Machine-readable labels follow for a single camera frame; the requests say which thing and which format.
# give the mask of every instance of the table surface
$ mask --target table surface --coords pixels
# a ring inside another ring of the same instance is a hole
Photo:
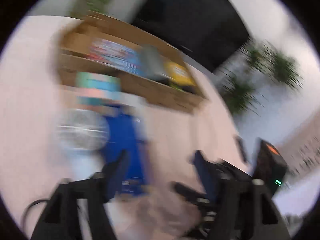
[[[19,226],[29,203],[48,198],[61,179],[76,179],[53,139],[67,93],[59,85],[54,55],[59,30],[79,21],[57,16],[26,17],[1,56],[0,190]],[[152,105],[145,111],[151,130],[155,188],[160,192],[157,201],[177,216],[183,214],[184,207],[169,190],[168,182],[179,181],[202,191],[189,163],[194,150],[203,150],[210,161],[223,158],[241,170],[247,169],[234,141],[237,131],[218,92],[203,73],[193,67],[190,70],[208,98],[193,115]],[[31,235],[43,207],[32,211],[27,235]]]

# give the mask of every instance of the yellow package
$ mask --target yellow package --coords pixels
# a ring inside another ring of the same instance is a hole
[[[173,79],[172,81],[175,82],[177,85],[179,86],[195,86],[196,85],[183,66],[180,66],[175,62],[168,61],[165,64],[165,68],[168,72],[168,75]]]

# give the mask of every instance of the black screen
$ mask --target black screen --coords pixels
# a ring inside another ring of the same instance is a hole
[[[228,0],[147,0],[132,22],[213,71],[249,34]]]

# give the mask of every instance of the white table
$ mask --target white table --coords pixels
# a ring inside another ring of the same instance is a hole
[[[61,99],[65,92],[55,72],[54,55],[59,30],[78,22],[68,17],[26,17],[1,57],[0,191],[18,225],[29,203],[48,198],[62,178],[75,178],[67,158],[53,140],[57,117],[65,107]],[[182,217],[184,207],[167,184],[179,181],[202,190],[188,162],[195,149],[203,150],[210,161],[223,158],[246,170],[234,141],[237,131],[222,99],[204,74],[193,67],[191,71],[209,99],[194,115],[158,106],[146,107],[146,119],[152,130],[151,158],[158,174],[155,176],[160,198],[157,201],[165,210]],[[114,214],[118,210],[112,211],[115,206],[110,207],[110,213],[117,224]],[[38,205],[32,210],[27,223],[29,236],[43,207]],[[133,236],[128,233],[130,230],[144,229],[135,225],[119,230],[122,239],[130,239]],[[162,239],[174,238],[159,234]]]

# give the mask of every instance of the black cable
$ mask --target black cable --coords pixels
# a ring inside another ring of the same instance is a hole
[[[48,202],[49,199],[38,199],[36,201],[33,201],[31,204],[29,204],[27,206],[27,208],[24,210],[23,214],[22,214],[22,219],[21,219],[21,227],[22,227],[22,231],[25,232],[25,227],[26,227],[26,219],[27,219],[27,216],[28,216],[28,213],[30,211],[30,209],[35,206],[35,205],[38,205],[39,203],[42,203],[42,202]]]

